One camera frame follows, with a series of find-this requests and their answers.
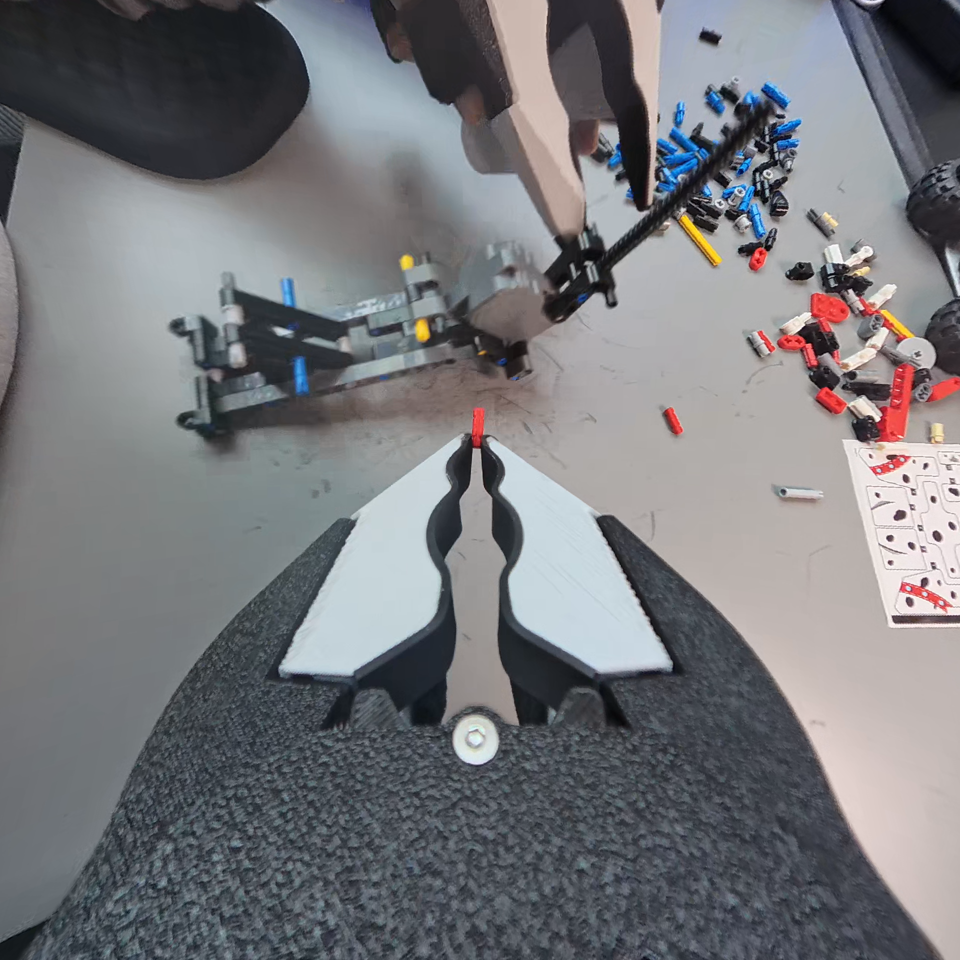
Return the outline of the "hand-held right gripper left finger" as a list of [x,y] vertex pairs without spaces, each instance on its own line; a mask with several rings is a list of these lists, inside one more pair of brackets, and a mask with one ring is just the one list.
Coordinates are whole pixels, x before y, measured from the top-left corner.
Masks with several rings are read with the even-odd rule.
[[473,456],[470,435],[456,436],[354,513],[279,678],[383,690],[414,726],[440,724],[457,640],[448,556]]

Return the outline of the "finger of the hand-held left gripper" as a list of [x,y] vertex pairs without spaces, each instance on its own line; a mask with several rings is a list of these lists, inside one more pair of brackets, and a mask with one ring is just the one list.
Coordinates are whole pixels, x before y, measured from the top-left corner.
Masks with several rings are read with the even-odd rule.
[[663,2],[551,1],[549,62],[574,130],[617,128],[638,210],[654,201]]
[[473,81],[482,117],[461,127],[466,158],[480,174],[516,175],[549,234],[570,240],[584,229],[586,198],[550,67],[549,5],[461,2],[460,13],[486,69]]

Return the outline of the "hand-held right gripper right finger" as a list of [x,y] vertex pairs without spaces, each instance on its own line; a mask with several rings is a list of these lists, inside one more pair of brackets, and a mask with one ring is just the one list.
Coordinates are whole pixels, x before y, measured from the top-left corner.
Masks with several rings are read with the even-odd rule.
[[668,676],[659,636],[602,516],[492,437],[482,441],[491,534],[503,556],[497,644],[520,726],[546,726],[572,690],[624,724],[611,685]]

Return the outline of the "grey black toy brick chassis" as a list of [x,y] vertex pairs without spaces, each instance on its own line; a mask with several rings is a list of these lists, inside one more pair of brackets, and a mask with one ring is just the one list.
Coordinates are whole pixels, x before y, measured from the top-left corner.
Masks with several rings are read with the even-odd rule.
[[468,362],[520,380],[532,371],[535,338],[595,296],[618,305],[606,254],[593,227],[562,243],[546,271],[517,242],[489,244],[466,258],[453,284],[427,254],[405,255],[398,292],[327,314],[297,306],[290,279],[274,301],[224,272],[219,318],[187,314],[169,323],[195,370],[192,405],[175,423],[214,442],[255,409]]

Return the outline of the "person's left forearm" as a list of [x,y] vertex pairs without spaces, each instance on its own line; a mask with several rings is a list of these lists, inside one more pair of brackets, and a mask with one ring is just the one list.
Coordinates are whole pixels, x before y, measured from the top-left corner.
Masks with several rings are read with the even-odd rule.
[[130,21],[140,21],[156,12],[183,13],[198,8],[236,14],[257,1],[98,1],[101,7]]

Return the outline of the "grey desk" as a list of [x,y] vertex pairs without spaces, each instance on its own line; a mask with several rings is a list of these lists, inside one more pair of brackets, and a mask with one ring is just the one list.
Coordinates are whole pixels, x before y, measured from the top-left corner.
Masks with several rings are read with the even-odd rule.
[[[850,480],[844,417],[802,361],[744,340],[809,305],[809,208],[921,332],[949,297],[905,222],[906,185],[830,2],[673,2],[664,109],[708,82],[771,81],[801,117],[791,211],[758,273],[727,226],[710,267],[671,227],[532,346],[521,383],[446,366],[272,408],[226,450],[175,426],[191,393],[167,323],[210,315],[223,271],[322,311],[392,292],[402,254],[452,267],[482,242],[550,242],[522,187],[474,173],[460,123],[373,23],[275,2],[311,81],[300,117],[242,174],[146,174],[26,130],[7,233],[20,294],[2,411],[2,939],[56,908],[144,741],[233,616],[334,521],[484,406],[535,468],[616,515],[732,622],[806,727],[846,817],[944,958],[958,958],[958,630],[891,629]],[[702,29],[719,45],[699,40]],[[675,409],[681,436],[662,410]],[[818,502],[774,486],[816,489]]]

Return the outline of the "pile of blue black pins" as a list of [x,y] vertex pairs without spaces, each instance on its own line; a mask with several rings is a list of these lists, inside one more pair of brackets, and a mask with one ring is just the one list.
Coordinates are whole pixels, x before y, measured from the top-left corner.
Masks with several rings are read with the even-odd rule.
[[711,151],[729,135],[731,129],[738,126],[742,117],[750,112],[752,105],[764,99],[774,101],[779,107],[771,121],[751,139],[745,148],[738,151],[725,170],[715,174],[714,178],[702,186],[698,193],[667,222],[676,219],[694,201],[714,198],[713,195],[707,195],[704,192],[710,183],[718,183],[725,190],[730,190],[730,184],[739,186],[747,173],[759,173],[761,167],[754,162],[754,159],[761,151],[761,146],[766,147],[767,159],[778,163],[780,154],[784,150],[791,149],[791,134],[800,125],[800,120],[791,121],[787,118],[790,98],[774,83],[766,82],[759,93],[748,91],[732,106],[733,118],[737,123],[734,126],[723,127],[720,139],[706,138],[701,134],[694,135],[692,132],[686,133],[679,126],[672,126],[665,139],[657,139],[654,144],[654,201],[672,193],[690,175],[694,167],[705,160]]

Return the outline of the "black ridged toy rod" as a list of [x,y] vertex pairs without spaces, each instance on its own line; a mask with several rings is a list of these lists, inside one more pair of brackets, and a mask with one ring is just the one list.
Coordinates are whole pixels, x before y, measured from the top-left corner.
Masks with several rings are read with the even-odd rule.
[[715,147],[706,159],[701,160],[672,193],[658,197],[646,214],[598,261],[600,270],[611,270],[637,247],[641,246],[663,223],[686,206],[698,191],[721,173],[733,161],[739,151],[765,128],[776,114],[779,106],[770,99],[754,103],[736,127]]

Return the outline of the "yellow toy axle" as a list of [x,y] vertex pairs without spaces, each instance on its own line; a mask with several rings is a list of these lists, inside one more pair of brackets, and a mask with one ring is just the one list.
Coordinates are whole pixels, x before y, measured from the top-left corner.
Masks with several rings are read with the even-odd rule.
[[690,215],[686,212],[683,212],[676,217],[676,221],[680,229],[695,245],[710,267],[714,269],[719,267],[723,262],[721,255],[708,240],[707,236],[702,233],[701,229],[696,225],[696,223],[693,222],[693,220],[690,218]]

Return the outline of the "pile of red white bricks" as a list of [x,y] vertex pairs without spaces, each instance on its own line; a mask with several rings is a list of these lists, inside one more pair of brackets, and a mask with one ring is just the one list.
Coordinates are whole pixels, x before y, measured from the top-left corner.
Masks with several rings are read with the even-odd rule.
[[871,291],[874,253],[861,244],[842,258],[840,246],[828,246],[808,308],[774,331],[743,336],[758,359],[797,354],[817,405],[848,417],[859,443],[885,445],[906,439],[914,406],[957,399],[959,380],[935,365],[926,331],[914,333],[892,313],[897,286]]

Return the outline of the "black toy tire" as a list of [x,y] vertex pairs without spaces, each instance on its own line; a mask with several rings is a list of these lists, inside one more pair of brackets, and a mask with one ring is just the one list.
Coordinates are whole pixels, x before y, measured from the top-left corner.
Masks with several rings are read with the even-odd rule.
[[911,187],[905,211],[911,227],[932,244],[958,244],[959,159],[925,171]]
[[923,338],[930,342],[936,354],[935,365],[944,373],[959,377],[959,309],[955,297],[938,308],[930,317]]

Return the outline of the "white sticker sheet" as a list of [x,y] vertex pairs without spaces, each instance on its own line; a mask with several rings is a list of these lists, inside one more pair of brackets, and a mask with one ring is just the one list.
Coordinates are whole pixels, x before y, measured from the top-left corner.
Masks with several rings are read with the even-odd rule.
[[842,441],[887,624],[959,625],[959,445]]

